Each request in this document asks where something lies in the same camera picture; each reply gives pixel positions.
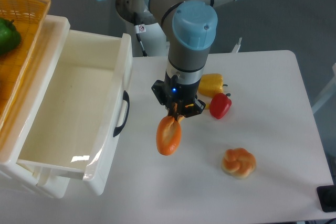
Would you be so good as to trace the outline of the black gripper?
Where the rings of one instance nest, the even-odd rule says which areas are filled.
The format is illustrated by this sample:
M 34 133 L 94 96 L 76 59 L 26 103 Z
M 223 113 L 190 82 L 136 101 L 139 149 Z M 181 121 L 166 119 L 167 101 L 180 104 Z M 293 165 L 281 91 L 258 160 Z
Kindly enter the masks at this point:
M 200 115 L 205 109 L 205 103 L 197 98 L 200 81 L 192 84 L 182 84 L 182 78 L 176 74 L 165 75 L 163 81 L 156 80 L 151 87 L 160 105 L 168 110 L 168 116 L 177 119 L 179 123 L 185 118 Z

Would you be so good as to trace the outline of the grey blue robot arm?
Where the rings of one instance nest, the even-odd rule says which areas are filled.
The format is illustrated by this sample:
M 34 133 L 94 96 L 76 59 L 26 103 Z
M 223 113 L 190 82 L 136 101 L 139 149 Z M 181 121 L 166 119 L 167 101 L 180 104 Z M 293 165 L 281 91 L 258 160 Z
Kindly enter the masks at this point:
M 165 79 L 154 83 L 153 93 L 176 121 L 201 114 L 197 89 L 216 37 L 215 8 L 236 0 L 143 1 L 170 42 Z

